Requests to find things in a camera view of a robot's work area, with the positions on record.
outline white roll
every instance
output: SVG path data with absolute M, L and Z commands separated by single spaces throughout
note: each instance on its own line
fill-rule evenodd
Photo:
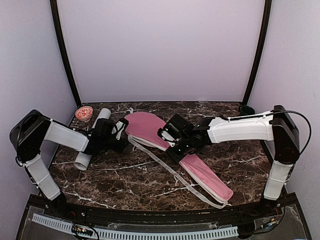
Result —
M 111 111 L 108 108 L 102 108 L 92 128 L 96 126 L 98 119 L 109 119 L 110 116 L 111 116 Z M 86 171 L 88 169 L 88 165 L 90 163 L 91 157 L 92 157 L 91 155 L 85 154 L 83 152 L 79 152 L 73 165 L 81 171 Z

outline pink fabric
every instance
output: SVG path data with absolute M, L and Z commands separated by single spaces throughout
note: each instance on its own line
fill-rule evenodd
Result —
M 158 135 L 158 129 L 165 126 L 165 122 L 156 115 L 148 112 L 135 112 L 125 116 L 129 121 L 126 133 L 147 140 L 161 148 L 170 145 Z M 228 201 L 233 191 L 196 155 L 185 156 L 179 164 L 192 175 L 194 180 L 219 202 Z

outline white backdrop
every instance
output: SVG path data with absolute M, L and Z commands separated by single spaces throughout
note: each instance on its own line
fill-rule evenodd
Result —
M 77 106 L 61 59 L 50 1 L 0 3 L 0 239 L 16 239 L 30 193 L 38 190 L 9 140 L 11 129 L 32 109 L 68 124 Z M 57 144 L 41 146 L 48 166 Z
M 59 0 L 82 102 L 241 101 L 264 0 Z

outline red and white container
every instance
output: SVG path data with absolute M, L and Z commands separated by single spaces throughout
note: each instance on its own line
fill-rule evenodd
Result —
M 75 117 L 82 121 L 88 122 L 94 113 L 94 109 L 90 106 L 80 107 L 77 111 L 75 111 Z

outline black metal pole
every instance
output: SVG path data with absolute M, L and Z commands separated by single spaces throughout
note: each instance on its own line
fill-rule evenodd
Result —
M 74 79 L 74 76 L 72 74 L 71 67 L 70 67 L 70 62 L 69 62 L 67 49 L 66 49 L 66 45 L 65 45 L 65 40 L 64 40 L 63 33 L 62 33 L 61 22 L 60 22 L 60 18 L 59 18 L 57 0 L 50 0 L 50 4 L 51 4 L 51 12 L 52 12 L 53 24 L 54 24 L 54 28 L 55 28 L 56 39 L 58 41 L 58 45 L 60 48 L 60 54 L 61 54 L 62 62 L 64 65 L 64 70 L 65 70 L 66 76 L 68 78 L 68 82 L 69 82 L 69 85 L 70 85 L 70 88 L 71 88 L 71 91 L 73 94 L 74 101 L 75 101 L 77 107 L 80 107 L 82 105 L 82 103 L 81 103 L 80 96 L 79 96 L 77 86 L 76 86 L 76 82 L 75 82 L 75 79 Z
M 272 4 L 272 0 L 265 0 L 262 23 L 261 23 L 261 30 L 260 30 L 260 35 L 259 35 L 259 41 L 258 41 L 258 45 L 256 48 L 249 81 L 246 86 L 246 90 L 245 90 L 244 97 L 242 100 L 242 105 L 248 104 L 252 89 L 255 84 L 255 80 L 256 80 L 257 73 L 258 73 L 259 64 L 260 64 L 262 52 L 264 50 L 266 36 L 267 36 L 267 29 L 268 29 L 268 23 L 269 23 L 270 12 L 271 12 L 271 4 Z

